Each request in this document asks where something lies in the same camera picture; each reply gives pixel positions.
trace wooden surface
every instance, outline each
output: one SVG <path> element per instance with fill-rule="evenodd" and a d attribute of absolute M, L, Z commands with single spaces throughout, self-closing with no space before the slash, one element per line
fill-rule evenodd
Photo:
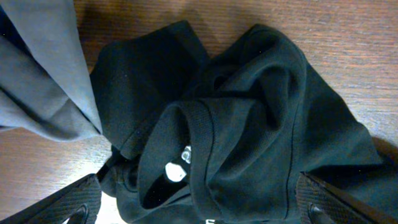
<path fill-rule="evenodd" d="M 75 1 L 89 69 L 100 49 L 187 19 L 211 56 L 255 23 L 275 27 L 305 53 L 373 136 L 398 145 L 398 1 Z M 0 133 L 0 219 L 90 172 L 110 155 L 104 138 L 57 143 Z M 98 223 L 121 223 L 104 198 Z"/>

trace wooden table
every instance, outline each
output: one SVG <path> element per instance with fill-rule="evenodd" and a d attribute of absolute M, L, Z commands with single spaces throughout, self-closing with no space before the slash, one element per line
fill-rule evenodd
<path fill-rule="evenodd" d="M 187 19 L 211 56 L 255 23 L 275 27 L 305 53 L 355 117 L 389 150 L 398 145 L 398 1 L 86 0 L 75 1 L 88 68 L 114 40 Z M 90 172 L 110 155 L 104 138 L 73 143 L 23 129 L 0 133 L 0 219 Z M 104 198 L 98 223 L 121 223 Z"/>

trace crumpled cloth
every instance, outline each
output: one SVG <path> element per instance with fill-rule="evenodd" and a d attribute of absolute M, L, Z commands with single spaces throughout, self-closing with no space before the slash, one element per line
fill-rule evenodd
<path fill-rule="evenodd" d="M 300 172 L 398 218 L 397 171 L 275 29 L 256 25 L 209 58 L 178 22 L 106 46 L 91 81 L 114 153 L 101 187 L 128 223 L 300 223 Z M 187 145 L 173 183 L 165 166 Z"/>
<path fill-rule="evenodd" d="M 72 0 L 0 1 L 0 130 L 55 141 L 102 133 Z"/>

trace black t-shirt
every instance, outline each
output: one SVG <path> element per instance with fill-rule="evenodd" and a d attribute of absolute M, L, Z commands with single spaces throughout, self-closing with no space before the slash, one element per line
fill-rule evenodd
<path fill-rule="evenodd" d="M 101 186 L 126 222 L 298 223 L 301 171 L 397 218 L 396 172 L 275 29 L 256 25 L 209 58 L 178 22 L 106 46 L 91 82 L 104 135 L 122 158 Z M 171 182 L 165 166 L 187 145 L 187 176 Z M 370 179 L 374 170 L 388 174 Z"/>

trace gray fabric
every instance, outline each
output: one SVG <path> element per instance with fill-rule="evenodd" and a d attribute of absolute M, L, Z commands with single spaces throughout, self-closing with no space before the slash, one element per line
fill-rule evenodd
<path fill-rule="evenodd" d="M 101 134 L 73 1 L 0 5 L 26 48 L 0 36 L 0 130 L 23 127 L 56 141 Z"/>

